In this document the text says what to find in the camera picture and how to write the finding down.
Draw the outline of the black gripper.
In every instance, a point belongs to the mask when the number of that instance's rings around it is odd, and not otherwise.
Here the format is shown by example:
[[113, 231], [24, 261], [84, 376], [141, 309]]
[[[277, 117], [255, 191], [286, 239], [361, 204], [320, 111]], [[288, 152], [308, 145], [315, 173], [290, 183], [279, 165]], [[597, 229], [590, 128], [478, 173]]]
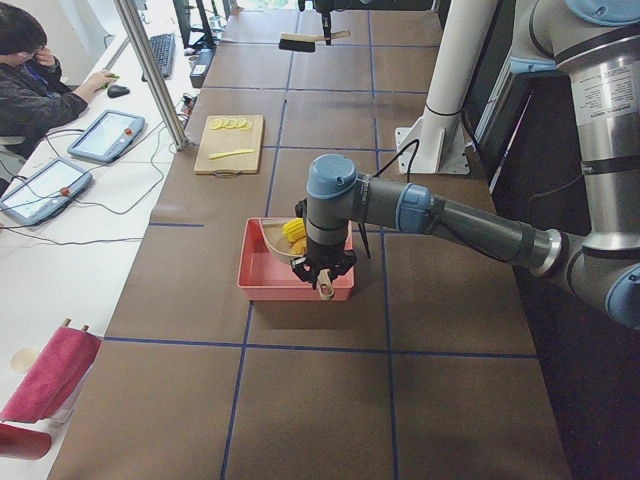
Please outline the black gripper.
[[329, 270], [331, 281], [346, 275], [356, 264], [357, 257], [353, 249], [347, 250], [345, 242], [335, 245], [318, 244], [312, 239], [307, 240], [307, 251], [302, 257], [290, 261], [293, 273], [303, 282], [310, 283], [315, 289], [320, 272]]
[[314, 0], [314, 9], [322, 13], [323, 36], [326, 45], [332, 44], [332, 24], [330, 12], [334, 10], [333, 0]]

